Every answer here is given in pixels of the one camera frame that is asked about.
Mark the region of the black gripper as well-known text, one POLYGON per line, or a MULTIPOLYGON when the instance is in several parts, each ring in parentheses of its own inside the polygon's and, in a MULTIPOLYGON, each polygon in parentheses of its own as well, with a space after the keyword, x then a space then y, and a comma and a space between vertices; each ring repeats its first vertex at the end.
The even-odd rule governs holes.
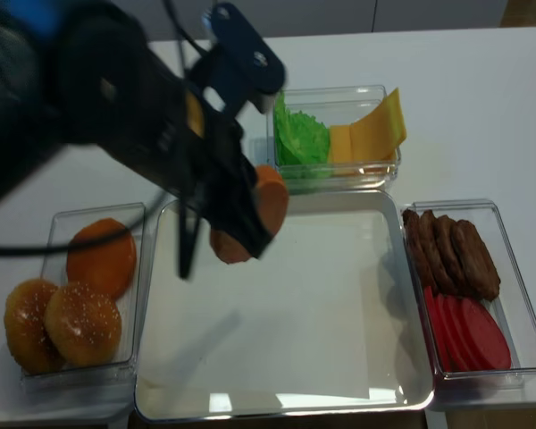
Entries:
POLYGON ((271 243, 242 129, 168 69, 127 13, 70 10, 57 40, 57 106, 66 141, 95 143, 180 197, 181 279, 191 275, 202 218, 221 260, 259 258, 271 243))

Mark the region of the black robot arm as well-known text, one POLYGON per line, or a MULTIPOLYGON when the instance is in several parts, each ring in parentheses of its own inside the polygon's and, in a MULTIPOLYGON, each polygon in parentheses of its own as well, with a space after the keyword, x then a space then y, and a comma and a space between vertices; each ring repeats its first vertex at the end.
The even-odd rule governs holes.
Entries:
POLYGON ((260 257, 273 235, 237 117, 268 111, 285 70, 234 4, 204 20, 212 46, 175 74, 111 2, 0 1, 0 200, 64 145, 94 144, 177 198, 181 278, 202 221, 260 257))

